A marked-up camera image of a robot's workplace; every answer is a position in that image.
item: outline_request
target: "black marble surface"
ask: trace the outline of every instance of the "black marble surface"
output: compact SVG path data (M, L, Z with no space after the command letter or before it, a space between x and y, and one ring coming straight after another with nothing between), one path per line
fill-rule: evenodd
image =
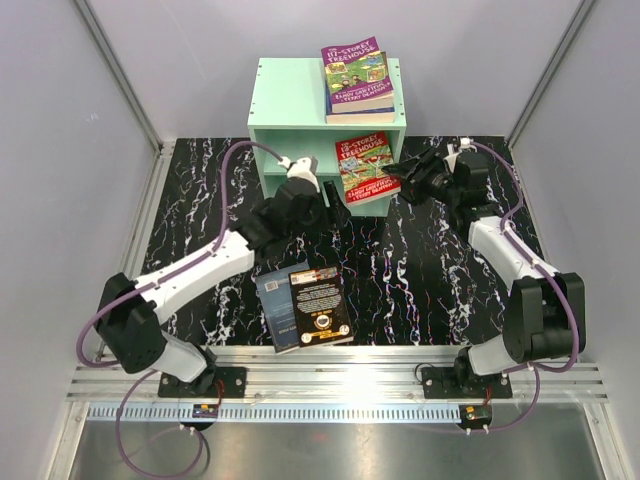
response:
M448 138L407 137L402 154L417 154L431 143L446 155ZM143 273L217 236L220 164L226 149L239 140L178 140ZM511 161L502 137L474 140ZM491 165L489 194L504 212L515 205L516 191L507 172L497 163ZM239 150L231 170L233 222L262 199L262 190L250 150ZM514 221L525 242L541 254L527 209ZM220 283L183 307L168 322L169 331L209 345L270 345L254 279L304 260L312 267L340 266L355 331L352 345L473 344L501 329L506 288L484 258L450 230L443 205L432 201L411 207L394 198L386 218L354 217L341 232L294 239L280 258Z

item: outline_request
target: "wooden shelf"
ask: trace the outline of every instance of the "wooden shelf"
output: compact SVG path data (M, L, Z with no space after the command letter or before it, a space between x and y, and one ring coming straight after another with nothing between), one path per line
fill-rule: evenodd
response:
M335 143L340 140L385 131L394 160L402 151L406 131L404 99L398 59L390 58L396 117L393 123L329 125L325 119L324 72L320 58L262 58L256 72L248 127L253 141L270 146L295 160L313 155L322 181L333 180L344 200ZM269 154L254 149L265 197L273 196L286 179L286 172ZM390 197L349 207L355 216L386 216Z

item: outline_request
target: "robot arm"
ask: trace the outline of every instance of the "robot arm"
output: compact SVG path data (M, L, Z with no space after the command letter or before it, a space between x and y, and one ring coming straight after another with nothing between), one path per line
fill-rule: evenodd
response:
M287 180L216 241L158 271L129 280L123 273L105 284L100 309L131 292L139 294L114 308L95 325L127 373L152 368L204 391L215 376L215 355L183 342L160 327L179 308L221 281L250 270L256 262L280 253L290 239L306 230L342 228L350 217L332 182L324 196L315 176L317 161L283 158Z
M412 205L434 198L447 206L451 228L496 270L509 290L501 335L461 350L456 365L460 384L499 374L533 360L569 355L573 336L567 315L545 275L563 290L576 318L579 351L585 347L584 283L562 274L515 235L509 222L487 200L486 158L463 141L441 158L430 149L419 158L384 167L402 180L400 196Z

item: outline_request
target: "back cover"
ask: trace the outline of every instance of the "back cover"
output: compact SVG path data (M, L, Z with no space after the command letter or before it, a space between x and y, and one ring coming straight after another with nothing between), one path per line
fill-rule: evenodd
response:
M256 278L256 287L276 353L298 348L298 332L293 315L289 274L307 270L307 262L276 270Z
M338 269L307 270L290 277L300 347L353 340Z

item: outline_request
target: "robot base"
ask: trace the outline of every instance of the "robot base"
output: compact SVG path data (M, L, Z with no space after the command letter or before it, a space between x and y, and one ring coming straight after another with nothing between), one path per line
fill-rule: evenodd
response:
M204 392L195 392L191 384L163 373L158 387L158 396L160 398L218 398L218 389L215 386L218 380L224 384L223 400L244 398L247 387L247 369L244 367L216 367L213 382Z
M420 369L424 398L460 399L477 398L483 400L487 396L487 388L491 387L491 398L512 398L511 382L502 375L487 375L482 382L474 382L462 386L458 381L454 367L424 367Z

